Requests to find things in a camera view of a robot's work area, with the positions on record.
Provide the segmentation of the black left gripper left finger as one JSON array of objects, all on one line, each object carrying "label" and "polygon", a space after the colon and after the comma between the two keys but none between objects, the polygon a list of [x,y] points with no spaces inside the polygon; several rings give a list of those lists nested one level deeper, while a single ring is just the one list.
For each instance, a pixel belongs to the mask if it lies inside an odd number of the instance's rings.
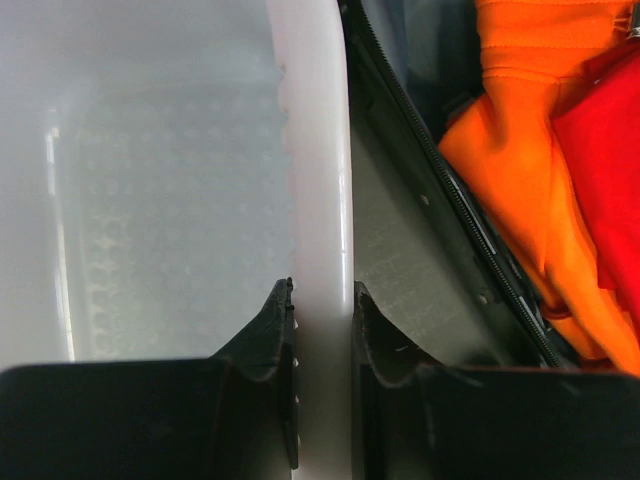
[{"label": "black left gripper left finger", "polygon": [[288,479],[298,465],[294,306],[278,280],[207,358],[1,375],[5,479]]}]

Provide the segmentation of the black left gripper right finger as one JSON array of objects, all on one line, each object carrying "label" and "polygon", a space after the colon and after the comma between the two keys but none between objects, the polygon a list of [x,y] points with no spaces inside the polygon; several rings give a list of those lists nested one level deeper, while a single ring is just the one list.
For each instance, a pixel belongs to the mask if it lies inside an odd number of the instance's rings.
[{"label": "black left gripper right finger", "polygon": [[357,479],[635,479],[639,381],[620,373],[445,366],[354,288]]}]

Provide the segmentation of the white black space suitcase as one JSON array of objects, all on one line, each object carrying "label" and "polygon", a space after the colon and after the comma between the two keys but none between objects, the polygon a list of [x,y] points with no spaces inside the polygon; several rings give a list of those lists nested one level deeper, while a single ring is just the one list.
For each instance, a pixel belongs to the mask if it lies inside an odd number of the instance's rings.
[{"label": "white black space suitcase", "polygon": [[343,1],[353,101],[430,228],[437,258],[510,364],[591,367],[543,316],[541,295],[440,142],[483,94],[480,1]]}]

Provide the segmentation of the white plastic basket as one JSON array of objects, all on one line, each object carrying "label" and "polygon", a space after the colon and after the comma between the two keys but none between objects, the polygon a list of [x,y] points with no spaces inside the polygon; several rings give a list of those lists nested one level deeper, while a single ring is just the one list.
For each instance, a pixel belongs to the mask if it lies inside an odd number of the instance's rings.
[{"label": "white plastic basket", "polygon": [[1,375],[207,358],[290,280],[298,465],[352,477],[334,1],[1,5]]}]

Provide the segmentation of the red printed t-shirt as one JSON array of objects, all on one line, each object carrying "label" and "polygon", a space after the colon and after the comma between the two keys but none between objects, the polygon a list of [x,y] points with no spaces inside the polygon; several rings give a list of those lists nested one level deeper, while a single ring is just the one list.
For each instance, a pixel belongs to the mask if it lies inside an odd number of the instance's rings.
[{"label": "red printed t-shirt", "polygon": [[639,314],[639,45],[587,63],[588,89],[552,125],[597,250],[598,284]]}]

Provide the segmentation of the orange folded garment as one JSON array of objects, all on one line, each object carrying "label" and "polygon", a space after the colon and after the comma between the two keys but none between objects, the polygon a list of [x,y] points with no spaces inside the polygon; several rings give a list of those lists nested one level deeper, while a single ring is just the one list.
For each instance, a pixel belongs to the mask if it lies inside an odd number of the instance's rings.
[{"label": "orange folded garment", "polygon": [[480,1],[483,94],[440,150],[541,295],[543,316],[591,367],[639,371],[631,317],[598,284],[596,249],[552,116],[586,88],[583,63],[624,39],[628,1]]}]

